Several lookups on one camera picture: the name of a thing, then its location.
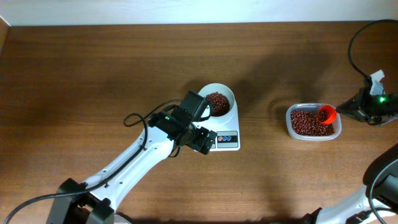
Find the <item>red plastic scoop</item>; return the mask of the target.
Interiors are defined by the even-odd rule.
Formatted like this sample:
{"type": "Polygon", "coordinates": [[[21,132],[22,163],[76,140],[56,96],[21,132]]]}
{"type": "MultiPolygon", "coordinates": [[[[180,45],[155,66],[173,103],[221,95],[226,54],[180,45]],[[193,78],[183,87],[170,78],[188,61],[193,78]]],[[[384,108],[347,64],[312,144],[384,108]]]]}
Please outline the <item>red plastic scoop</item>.
{"type": "Polygon", "coordinates": [[[337,112],[334,107],[330,105],[323,105],[316,115],[316,119],[319,123],[324,125],[332,124],[337,117],[337,112]]]}

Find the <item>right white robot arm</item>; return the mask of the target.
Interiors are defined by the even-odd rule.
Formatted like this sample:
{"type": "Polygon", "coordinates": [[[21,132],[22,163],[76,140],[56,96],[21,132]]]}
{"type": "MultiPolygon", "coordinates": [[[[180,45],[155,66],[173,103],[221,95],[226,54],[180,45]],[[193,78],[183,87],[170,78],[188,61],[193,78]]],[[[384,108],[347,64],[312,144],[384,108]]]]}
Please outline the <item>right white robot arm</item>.
{"type": "MultiPolygon", "coordinates": [[[[384,124],[384,116],[397,118],[397,94],[383,91],[372,95],[369,88],[337,107],[337,112],[366,122],[371,126],[384,124]]],[[[385,223],[384,217],[397,214],[397,145],[377,157],[366,169],[363,186],[342,202],[318,208],[298,222],[316,223],[385,223]]]]}

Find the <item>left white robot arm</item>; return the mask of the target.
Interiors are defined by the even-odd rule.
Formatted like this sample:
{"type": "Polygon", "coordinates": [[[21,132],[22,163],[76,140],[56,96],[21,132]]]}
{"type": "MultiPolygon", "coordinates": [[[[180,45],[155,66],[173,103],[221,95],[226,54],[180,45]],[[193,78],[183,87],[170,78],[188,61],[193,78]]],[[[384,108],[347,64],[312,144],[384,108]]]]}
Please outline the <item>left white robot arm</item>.
{"type": "Polygon", "coordinates": [[[82,183],[66,180],[58,189],[47,223],[126,223],[116,213],[130,190],[159,162],[187,146],[208,154],[216,133],[195,123],[206,121],[212,104],[189,91],[182,100],[162,104],[140,121],[140,136],[113,162],[82,183]]]}

